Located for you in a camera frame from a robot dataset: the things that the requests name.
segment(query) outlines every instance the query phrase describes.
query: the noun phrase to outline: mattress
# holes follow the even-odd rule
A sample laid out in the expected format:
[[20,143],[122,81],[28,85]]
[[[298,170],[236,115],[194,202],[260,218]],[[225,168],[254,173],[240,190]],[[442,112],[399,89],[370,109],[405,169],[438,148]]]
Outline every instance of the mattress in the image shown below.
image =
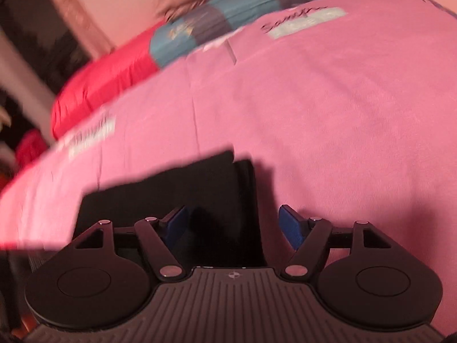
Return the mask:
[[336,226],[368,220],[438,273],[433,324],[450,333],[455,68],[457,19],[428,0],[316,0],[267,14],[67,134],[1,197],[0,244],[62,247],[85,193],[231,147],[254,163],[269,264],[292,254],[281,204]]

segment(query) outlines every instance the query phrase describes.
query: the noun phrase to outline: logo emblem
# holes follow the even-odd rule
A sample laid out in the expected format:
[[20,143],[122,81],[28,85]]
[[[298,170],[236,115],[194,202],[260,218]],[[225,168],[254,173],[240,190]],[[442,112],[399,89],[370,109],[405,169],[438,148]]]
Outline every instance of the logo emblem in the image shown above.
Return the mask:
[[228,274],[228,276],[229,276],[232,280],[234,280],[234,279],[236,279],[236,278],[238,278],[238,277],[241,277],[241,274],[240,274],[239,272],[233,271],[233,272],[230,272],[230,273]]

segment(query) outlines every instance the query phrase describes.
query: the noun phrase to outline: red cloth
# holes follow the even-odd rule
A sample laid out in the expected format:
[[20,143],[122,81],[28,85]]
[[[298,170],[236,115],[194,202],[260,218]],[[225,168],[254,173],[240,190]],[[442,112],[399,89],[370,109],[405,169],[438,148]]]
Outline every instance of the red cloth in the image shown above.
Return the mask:
[[10,180],[4,176],[3,174],[0,174],[0,192],[5,188],[5,186],[10,182]]
[[15,156],[20,169],[30,165],[48,149],[43,136],[37,129],[28,131],[16,148]]
[[158,72],[149,55],[149,43],[163,24],[164,21],[157,23],[115,52],[89,63],[67,82],[51,113],[56,139],[124,90]]

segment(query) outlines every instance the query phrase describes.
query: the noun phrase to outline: curtain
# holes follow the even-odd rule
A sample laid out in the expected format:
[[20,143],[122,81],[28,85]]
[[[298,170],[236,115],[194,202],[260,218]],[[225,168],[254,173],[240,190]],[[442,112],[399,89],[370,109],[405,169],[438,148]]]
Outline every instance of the curtain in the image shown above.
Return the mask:
[[51,1],[90,57],[98,59],[114,50],[114,45],[97,27],[78,0]]

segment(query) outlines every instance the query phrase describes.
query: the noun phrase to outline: blue and gray pillow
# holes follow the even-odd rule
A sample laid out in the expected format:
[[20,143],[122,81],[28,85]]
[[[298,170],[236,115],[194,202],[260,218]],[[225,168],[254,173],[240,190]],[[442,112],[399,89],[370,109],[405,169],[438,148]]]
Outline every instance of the blue and gray pillow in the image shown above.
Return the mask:
[[311,0],[210,0],[155,32],[149,53],[159,67],[198,46],[278,10]]

